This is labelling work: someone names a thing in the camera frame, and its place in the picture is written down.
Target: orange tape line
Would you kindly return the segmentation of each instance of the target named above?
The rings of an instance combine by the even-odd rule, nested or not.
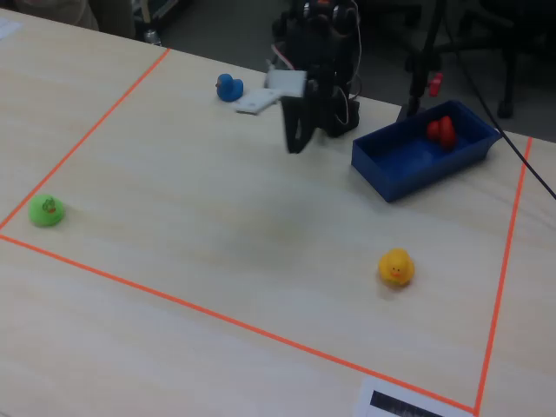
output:
[[[0,230],[3,229],[6,224],[8,224],[10,222],[11,219],[13,219],[17,213],[19,212],[19,210],[22,209],[22,207],[27,204],[27,202],[32,198],[33,195],[36,194],[36,192],[41,189],[41,187],[60,169],[60,167],[62,167],[62,165],[65,164],[66,161],[68,161],[68,159],[70,158],[70,156],[72,156],[76,150],[79,149],[79,147],[81,145],[83,145],[83,143],[89,139],[89,137],[95,132],[95,130],[98,129],[98,127],[103,124],[103,122],[108,118],[108,116],[110,116],[112,114],[112,112],[120,105],[122,104],[122,102],[137,88],[137,86],[151,73],[153,72],[153,70],[158,66],[158,64],[160,64],[162,62],[162,60],[168,55],[168,53],[170,52],[170,49],[166,49],[164,51],[164,53],[162,55],[160,55],[158,57],[158,59],[156,59],[156,61],[149,67],[149,69],[147,69],[142,76],[140,76],[139,78],[137,78],[137,80],[131,85],[131,87],[128,88],[128,90],[123,93],[123,96],[121,96],[117,102],[115,102],[112,107],[110,107],[110,109],[104,113],[104,116],[100,118],[100,120],[98,122],[95,123],[95,125],[90,128],[90,130],[85,134],[84,137],[81,138],[81,140],[76,143],[74,145],[74,147],[66,154],[66,156],[64,158],[62,158],[62,160],[56,164],[56,166],[31,190],[31,192],[23,199],[22,202],[20,202],[16,208],[14,208],[14,210],[8,215],[8,217],[6,217],[4,219],[4,221],[2,223],[0,223]]]
[[[13,238],[5,236],[5,235],[0,235],[0,240],[10,242],[10,243],[14,243],[17,246],[20,246],[22,248],[30,249],[34,252],[37,252],[37,253],[41,254],[41,255],[46,255],[50,258],[56,259],[58,261],[61,261],[61,262],[67,263],[69,265],[72,265],[74,267],[77,267],[77,268],[83,269],[85,271],[88,271],[92,274],[100,275],[104,278],[108,278],[109,280],[119,282],[123,285],[127,285],[128,287],[132,287],[134,289],[138,289],[138,290],[143,291],[145,293],[149,293],[151,295],[155,295],[157,297],[163,298],[164,300],[168,300],[168,301],[174,302],[176,304],[180,304],[181,306],[184,306],[186,308],[191,308],[192,310],[195,310],[195,311],[198,311],[200,313],[209,315],[209,316],[214,317],[218,320],[222,320],[222,321],[225,321],[227,323],[233,324],[234,326],[237,326],[239,328],[244,328],[244,329],[246,329],[250,332],[260,334],[261,336],[264,336],[264,337],[268,337],[269,339],[272,339],[273,341],[279,341],[280,343],[283,343],[285,345],[289,345],[292,348],[302,350],[303,352],[306,352],[308,354],[313,354],[313,355],[318,356],[318,357],[320,357],[324,360],[332,361],[332,362],[337,363],[339,365],[342,365],[344,367],[349,367],[351,369],[354,369],[355,371],[359,371],[359,372],[362,372],[364,374],[371,375],[371,376],[374,376],[376,378],[380,378],[381,380],[391,382],[391,383],[393,383],[395,385],[398,385],[400,387],[410,389],[412,391],[415,391],[416,393],[425,395],[425,396],[430,397],[430,398],[432,398],[434,400],[437,400],[437,401],[444,402],[446,404],[449,404],[450,406],[459,408],[459,409],[467,411],[469,413],[471,413],[473,411],[473,409],[469,406],[465,406],[463,404],[460,404],[457,401],[450,400],[449,398],[446,398],[446,397],[443,397],[441,395],[435,394],[431,391],[427,391],[426,389],[416,387],[415,385],[411,385],[411,384],[408,384],[404,381],[397,380],[397,379],[395,379],[391,376],[375,372],[371,369],[368,369],[366,367],[362,367],[360,365],[356,365],[352,362],[344,361],[343,359],[332,356],[331,354],[325,354],[324,352],[321,352],[320,350],[313,349],[311,347],[302,345],[300,343],[297,343],[296,341],[291,341],[290,339],[286,339],[285,337],[281,337],[277,334],[272,334],[272,333],[270,333],[266,330],[263,330],[261,328],[256,328],[255,326],[251,326],[250,324],[247,324],[243,321],[239,321],[239,320],[234,319],[232,317],[228,317],[224,314],[216,313],[216,311],[209,310],[208,308],[198,306],[198,305],[196,305],[192,302],[185,301],[185,300],[182,300],[181,298],[174,297],[173,295],[163,293],[162,291],[158,291],[158,290],[153,289],[153,288],[145,287],[144,285],[138,284],[138,283],[133,282],[133,281],[125,280],[123,278],[120,278],[119,276],[109,274],[107,272],[103,272],[103,271],[101,271],[99,269],[96,269],[96,268],[88,267],[87,265],[83,265],[82,263],[72,261],[71,259],[65,258],[65,257],[57,255],[57,254],[54,254],[54,253],[52,253],[48,250],[41,249],[41,248],[38,248],[38,247],[33,246],[33,245],[29,245],[29,243],[20,242],[17,239],[13,239]]]
[[[527,141],[527,147],[524,155],[526,160],[529,159],[529,154],[531,153],[532,146],[533,146],[533,139],[530,137],[529,140]],[[512,217],[510,220],[510,225],[507,230],[506,248],[504,249],[504,259],[502,260],[502,268],[500,270],[500,280],[498,282],[496,302],[494,303],[493,319],[491,321],[490,332],[488,334],[488,343],[486,345],[485,360],[483,361],[483,368],[480,372],[479,391],[477,392],[477,398],[475,399],[475,407],[473,409],[473,415],[477,417],[479,416],[480,405],[483,401],[483,396],[485,394],[485,385],[487,383],[488,366],[490,365],[490,359],[491,356],[493,355],[496,326],[498,325],[498,316],[500,315],[500,305],[502,303],[504,285],[506,284],[507,265],[510,261],[510,253],[512,252],[513,231],[515,230],[515,223],[518,218],[518,211],[520,209],[521,193],[523,191],[523,182],[525,181],[526,171],[527,171],[527,167],[524,163],[522,163],[520,180],[518,182],[518,188],[515,191],[515,199],[513,200]]]

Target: blue plastic bin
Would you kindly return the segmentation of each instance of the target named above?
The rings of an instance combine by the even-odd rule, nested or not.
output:
[[[451,152],[427,139],[427,126],[452,118],[458,144]],[[450,101],[354,141],[351,164],[387,202],[485,159],[498,130],[460,102]]]

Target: black cable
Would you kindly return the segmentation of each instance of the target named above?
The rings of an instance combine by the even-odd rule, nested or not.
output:
[[[535,171],[533,169],[531,164],[529,164],[527,159],[525,159],[525,157],[521,154],[521,152],[516,148],[516,146],[513,144],[513,142],[510,140],[510,138],[507,137],[504,130],[500,127],[500,124],[496,121],[496,118],[494,117],[493,113],[488,108],[487,102],[485,102],[485,99],[483,98],[482,94],[480,93],[479,88],[477,87],[477,84],[475,84],[475,81],[473,80],[473,78],[469,74],[469,70],[467,69],[467,66],[465,65],[465,63],[461,59],[460,51],[455,47],[455,41],[453,40],[452,31],[450,30],[450,27],[448,25],[447,11],[444,11],[444,26],[446,27],[446,33],[447,33],[448,37],[450,38],[450,44],[452,45],[453,53],[456,55],[456,57],[458,59],[458,64],[460,65],[461,71],[463,72],[463,75],[465,76],[465,78],[467,79],[467,82],[471,86],[471,89],[473,90],[473,93],[475,93],[475,95],[479,99],[480,104],[483,106],[483,109],[485,109],[486,114],[490,118],[494,127],[502,134],[502,137],[504,137],[504,139],[506,139],[507,144],[510,145],[510,147],[513,149],[513,152],[516,153],[516,155],[525,164],[525,166],[531,171],[531,173],[535,176],[535,178],[537,178],[537,180],[539,180],[539,182],[543,185],[543,187],[546,189],[546,191],[548,191],[548,193],[553,197],[553,199],[556,200],[556,194],[554,193],[554,191],[548,186],[548,184],[545,182],[545,180],[543,180],[542,177],[539,174],[537,174],[537,171]]]

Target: wooden table surface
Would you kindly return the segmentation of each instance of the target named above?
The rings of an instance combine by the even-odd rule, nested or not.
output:
[[[279,106],[215,97],[221,73],[261,73],[0,16],[23,23],[0,41],[1,412],[349,416],[380,373],[476,414],[554,415],[553,202],[525,175],[503,268],[522,169],[503,141],[386,204],[351,141],[398,106],[362,98],[356,131],[290,156]],[[552,184],[555,150],[530,155]],[[66,204],[57,227],[30,225],[37,192]],[[393,247],[417,270],[400,292],[376,278]]]

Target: rubber duck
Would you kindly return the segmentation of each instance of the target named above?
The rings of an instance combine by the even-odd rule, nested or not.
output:
[[[383,281],[404,286],[414,277],[415,266],[407,251],[397,248],[382,256],[379,272]]]
[[[65,214],[62,202],[52,195],[35,195],[29,204],[29,218],[40,227],[58,224]]]
[[[243,96],[243,81],[235,80],[230,74],[222,74],[216,81],[216,94],[224,102],[234,102]]]

